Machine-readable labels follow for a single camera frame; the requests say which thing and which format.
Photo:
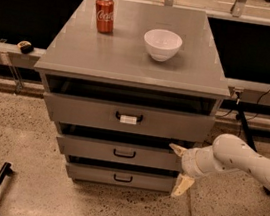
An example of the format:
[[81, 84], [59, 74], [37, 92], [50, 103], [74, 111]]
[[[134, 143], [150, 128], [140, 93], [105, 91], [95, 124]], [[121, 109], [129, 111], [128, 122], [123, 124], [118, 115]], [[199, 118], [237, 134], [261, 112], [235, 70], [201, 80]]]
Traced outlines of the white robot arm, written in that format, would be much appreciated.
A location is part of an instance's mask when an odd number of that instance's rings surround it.
[[204, 148], [183, 148], [175, 143], [170, 147], [181, 158], [182, 168], [171, 191], [173, 198], [186, 192], [197, 179], [240, 170], [270, 191], [270, 159], [252, 150], [235, 135], [221, 134], [211, 146]]

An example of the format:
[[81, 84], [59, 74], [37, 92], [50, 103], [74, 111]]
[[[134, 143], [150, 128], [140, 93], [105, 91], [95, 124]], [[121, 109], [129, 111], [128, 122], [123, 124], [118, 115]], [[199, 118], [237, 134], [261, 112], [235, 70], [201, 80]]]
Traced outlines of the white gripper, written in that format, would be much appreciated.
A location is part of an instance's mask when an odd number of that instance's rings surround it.
[[178, 157], [181, 157], [181, 166], [184, 173], [177, 177], [175, 186], [171, 191], [173, 198], [183, 195], [195, 183], [194, 179], [203, 178], [212, 174], [224, 174], [237, 171], [235, 167], [224, 165], [221, 161], [217, 160], [210, 146], [187, 149], [171, 143], [170, 148]]

